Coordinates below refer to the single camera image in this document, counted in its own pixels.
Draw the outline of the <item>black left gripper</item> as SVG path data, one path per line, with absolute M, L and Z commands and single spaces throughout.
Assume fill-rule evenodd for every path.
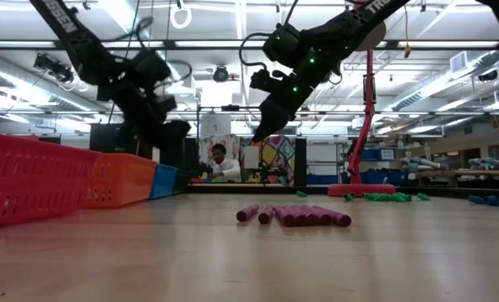
M 176 107 L 173 95 L 158 96 L 154 92 L 148 95 L 135 86 L 125 85 L 121 89 L 121 111 L 125 120 L 121 125 L 121 144 L 139 141 L 166 149 L 179 143 L 190 131 L 190 124 L 183 120 L 164 123 L 167 113 Z

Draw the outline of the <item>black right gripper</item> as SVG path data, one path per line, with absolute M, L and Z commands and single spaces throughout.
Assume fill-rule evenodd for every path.
M 275 80 L 270 94 L 259 107 L 261 121 L 252 141 L 261 142 L 283 129 L 319 83 L 319 76 L 309 74 L 290 74 L 280 81 Z

